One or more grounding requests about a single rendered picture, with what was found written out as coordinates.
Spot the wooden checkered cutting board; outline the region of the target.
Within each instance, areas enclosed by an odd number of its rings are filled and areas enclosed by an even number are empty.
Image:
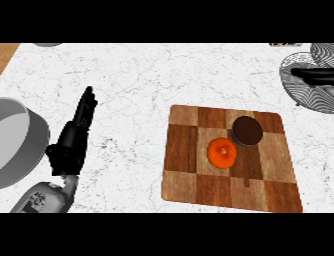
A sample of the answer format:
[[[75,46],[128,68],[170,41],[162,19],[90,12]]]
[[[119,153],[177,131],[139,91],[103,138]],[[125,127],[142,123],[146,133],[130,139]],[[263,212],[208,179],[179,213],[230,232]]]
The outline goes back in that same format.
[[[261,126],[261,141],[236,145],[232,167],[215,168],[207,147],[232,137],[236,118]],[[269,212],[303,210],[280,115],[236,109],[170,107],[161,198],[167,201]]]

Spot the grey round pot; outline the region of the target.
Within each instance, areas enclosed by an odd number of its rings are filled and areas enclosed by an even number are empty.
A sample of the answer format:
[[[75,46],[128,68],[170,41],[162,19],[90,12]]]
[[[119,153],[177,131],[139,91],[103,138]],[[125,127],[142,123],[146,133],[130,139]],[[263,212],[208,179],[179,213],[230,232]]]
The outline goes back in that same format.
[[[32,171],[49,145],[49,125],[12,98],[0,98],[0,189]]]

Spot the dark brown round can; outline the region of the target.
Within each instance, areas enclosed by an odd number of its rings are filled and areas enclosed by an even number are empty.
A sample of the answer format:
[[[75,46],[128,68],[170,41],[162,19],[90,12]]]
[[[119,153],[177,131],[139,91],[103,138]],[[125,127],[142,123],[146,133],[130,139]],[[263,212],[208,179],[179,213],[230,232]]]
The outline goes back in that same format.
[[[232,138],[242,146],[254,146],[263,138],[263,129],[258,121],[249,116],[241,116],[232,124]]]

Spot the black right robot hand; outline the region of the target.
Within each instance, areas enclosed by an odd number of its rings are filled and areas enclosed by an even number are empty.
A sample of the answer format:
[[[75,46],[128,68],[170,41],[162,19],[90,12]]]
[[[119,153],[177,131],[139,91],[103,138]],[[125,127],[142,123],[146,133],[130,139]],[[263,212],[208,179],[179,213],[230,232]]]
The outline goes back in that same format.
[[[292,68],[291,74],[311,86],[334,86],[334,68]]]

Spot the orange squash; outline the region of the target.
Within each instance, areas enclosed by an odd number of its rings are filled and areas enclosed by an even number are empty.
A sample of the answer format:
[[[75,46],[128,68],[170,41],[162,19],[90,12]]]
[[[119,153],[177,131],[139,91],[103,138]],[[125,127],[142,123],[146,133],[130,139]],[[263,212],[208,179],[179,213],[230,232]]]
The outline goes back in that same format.
[[[210,164],[218,169],[230,168],[236,160],[236,148],[232,141],[223,137],[210,141],[207,146],[207,158]]]

